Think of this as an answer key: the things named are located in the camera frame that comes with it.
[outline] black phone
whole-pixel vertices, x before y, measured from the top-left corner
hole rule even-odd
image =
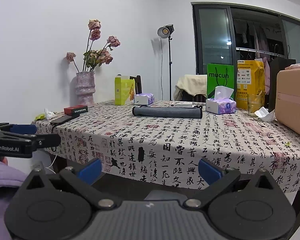
[[[77,118],[80,114],[73,114],[73,115],[64,115],[60,118],[57,118],[56,120],[53,120],[50,122],[51,125],[55,126],[55,125],[61,125],[64,124],[65,122],[68,122],[74,118]]]

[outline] green shopping bag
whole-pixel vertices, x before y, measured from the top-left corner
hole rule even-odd
[[[207,66],[207,98],[213,98],[215,88],[225,86],[234,89],[234,66],[208,64]]]

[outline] pink case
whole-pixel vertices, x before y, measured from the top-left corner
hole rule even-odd
[[[278,73],[275,117],[300,134],[300,69]]]

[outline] tissue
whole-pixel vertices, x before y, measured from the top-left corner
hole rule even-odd
[[[272,122],[275,119],[274,110],[270,113],[264,107],[261,107],[258,111],[254,112],[264,122]]]
[[[214,114],[233,114],[236,112],[236,102],[230,97],[233,93],[232,88],[216,87],[214,98],[206,100],[206,111]]]
[[[134,104],[135,105],[144,105],[148,106],[154,102],[153,94],[141,93],[134,96]]]

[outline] tablecloth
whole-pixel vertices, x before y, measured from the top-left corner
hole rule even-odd
[[[168,104],[156,101],[152,106]],[[132,108],[102,102],[57,126],[53,132],[62,139],[58,156],[79,163],[99,157],[103,172],[194,189],[208,186],[198,173],[198,162],[205,157],[241,173],[266,168],[283,192],[300,190],[300,136],[283,124],[262,122],[240,109],[182,119],[133,116]],[[51,132],[50,121],[35,121],[38,133]]]

